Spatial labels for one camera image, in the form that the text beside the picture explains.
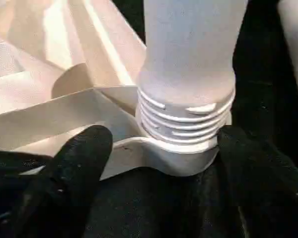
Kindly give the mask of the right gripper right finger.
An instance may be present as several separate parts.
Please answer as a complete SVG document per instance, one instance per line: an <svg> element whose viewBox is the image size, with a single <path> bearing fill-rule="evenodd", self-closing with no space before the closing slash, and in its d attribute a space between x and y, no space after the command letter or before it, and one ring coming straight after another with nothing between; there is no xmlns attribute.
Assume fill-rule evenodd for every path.
<svg viewBox="0 0 298 238"><path fill-rule="evenodd" d="M218 145L234 207L250 238L298 238L298 168L274 145L224 126Z"/></svg>

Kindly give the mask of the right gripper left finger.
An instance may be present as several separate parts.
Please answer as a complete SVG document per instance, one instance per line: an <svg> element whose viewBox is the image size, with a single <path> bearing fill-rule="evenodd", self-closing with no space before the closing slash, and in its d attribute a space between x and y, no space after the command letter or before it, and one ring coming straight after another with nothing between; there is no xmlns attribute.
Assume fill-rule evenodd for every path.
<svg viewBox="0 0 298 238"><path fill-rule="evenodd" d="M12 237L82 237L112 147L112 133L101 125L69 139L22 194Z"/></svg>

